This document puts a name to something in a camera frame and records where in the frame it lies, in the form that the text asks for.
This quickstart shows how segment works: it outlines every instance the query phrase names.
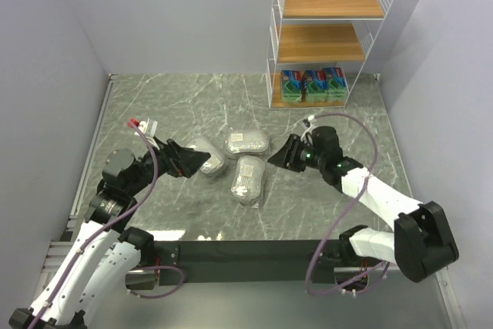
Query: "red connector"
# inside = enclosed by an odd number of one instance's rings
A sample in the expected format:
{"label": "red connector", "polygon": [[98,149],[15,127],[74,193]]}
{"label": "red connector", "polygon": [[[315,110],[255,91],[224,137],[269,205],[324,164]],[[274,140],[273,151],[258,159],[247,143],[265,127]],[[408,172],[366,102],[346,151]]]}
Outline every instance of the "red connector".
{"label": "red connector", "polygon": [[139,127],[140,121],[138,121],[136,119],[130,119],[130,121],[132,121],[135,124],[135,126]]}

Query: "wrapped package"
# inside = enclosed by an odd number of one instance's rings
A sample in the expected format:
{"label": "wrapped package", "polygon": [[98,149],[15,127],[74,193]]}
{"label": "wrapped package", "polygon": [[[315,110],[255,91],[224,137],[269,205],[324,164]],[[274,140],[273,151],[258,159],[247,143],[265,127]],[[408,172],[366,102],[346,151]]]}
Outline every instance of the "wrapped package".
{"label": "wrapped package", "polygon": [[231,131],[224,149],[231,158],[241,154],[263,154],[269,149],[269,135],[260,129]]}
{"label": "wrapped package", "polygon": [[226,155],[218,150],[204,135],[194,138],[187,147],[210,153],[210,158],[200,167],[200,171],[207,176],[219,175],[226,169]]}
{"label": "wrapped package", "polygon": [[263,200],[264,177],[264,161],[254,156],[241,157],[231,185],[233,197],[245,206],[259,208]]}

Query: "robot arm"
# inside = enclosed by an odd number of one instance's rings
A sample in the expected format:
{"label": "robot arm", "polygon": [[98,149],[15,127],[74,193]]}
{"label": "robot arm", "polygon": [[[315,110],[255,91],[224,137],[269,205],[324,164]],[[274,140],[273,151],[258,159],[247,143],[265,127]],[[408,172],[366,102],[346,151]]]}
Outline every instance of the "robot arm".
{"label": "robot arm", "polygon": [[320,126],[311,141],[291,134],[269,163],[294,172],[307,167],[320,171],[325,182],[341,193],[356,197],[368,178],[359,201],[382,218],[394,231],[386,233],[357,226],[340,235],[345,256],[374,257],[396,263],[402,273],[419,282],[458,259],[447,217],[435,202],[423,204],[394,190],[358,161],[343,156],[336,130]]}
{"label": "robot arm", "polygon": [[[174,177],[191,177],[210,158],[209,153],[182,148],[169,139],[166,144],[153,138],[158,176],[168,173]],[[148,151],[136,159],[128,149],[111,153],[102,171],[97,194],[89,203],[79,235],[50,284],[29,309],[17,309],[9,324],[13,328],[31,327],[30,323],[42,311],[34,328],[85,329],[86,315],[91,320],[106,292],[137,264],[149,263],[153,256],[153,236],[136,228],[124,230],[128,217],[121,217],[136,205],[134,196],[153,180],[153,159]],[[108,230],[100,233],[84,250],[83,244],[110,221],[119,218]],[[110,257],[103,261],[106,251],[114,244]],[[67,267],[78,255],[70,270]],[[60,281],[61,289],[48,302]]]}

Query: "gray marble surface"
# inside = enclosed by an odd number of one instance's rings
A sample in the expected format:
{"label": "gray marble surface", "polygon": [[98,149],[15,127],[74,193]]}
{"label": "gray marble surface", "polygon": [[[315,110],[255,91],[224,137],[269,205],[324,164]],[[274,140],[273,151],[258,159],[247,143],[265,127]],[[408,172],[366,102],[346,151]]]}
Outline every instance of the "gray marble surface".
{"label": "gray marble surface", "polygon": [[[260,128],[270,134],[273,153],[290,133],[303,132],[300,122],[307,115],[328,110],[346,112],[362,119],[377,138],[379,160],[374,173],[409,194],[387,112],[372,76],[361,77],[345,109],[271,110],[262,75],[119,75],[113,84],[79,204],[81,213],[96,191],[109,153],[118,148],[129,148],[136,155],[146,151],[141,139],[126,126],[130,117],[156,119],[156,136],[163,141],[173,138],[182,145],[201,133],[222,148],[228,130]],[[358,124],[344,118],[321,119],[318,124],[336,128],[348,156],[365,165],[371,162],[371,141]],[[325,184],[315,170],[292,173],[267,165],[263,205],[251,210],[231,197],[235,165],[236,161],[230,161],[225,173],[216,179],[201,173],[189,180],[162,176],[129,225],[152,231],[163,240],[319,239],[350,201]],[[382,220],[358,204],[333,237],[358,224],[387,230]]]}

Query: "juice box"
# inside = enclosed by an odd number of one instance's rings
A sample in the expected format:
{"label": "juice box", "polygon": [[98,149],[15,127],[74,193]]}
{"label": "juice box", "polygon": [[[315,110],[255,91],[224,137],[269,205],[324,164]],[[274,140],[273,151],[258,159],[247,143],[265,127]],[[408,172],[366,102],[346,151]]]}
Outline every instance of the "juice box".
{"label": "juice box", "polygon": [[280,92],[284,102],[301,101],[303,83],[300,71],[284,69],[280,72]]}
{"label": "juice box", "polygon": [[325,102],[327,100],[327,81],[324,71],[306,70],[303,81],[307,90],[307,102]]}
{"label": "juice box", "polygon": [[324,69],[324,74],[327,82],[327,101],[344,101],[347,94],[347,83],[342,69]]}

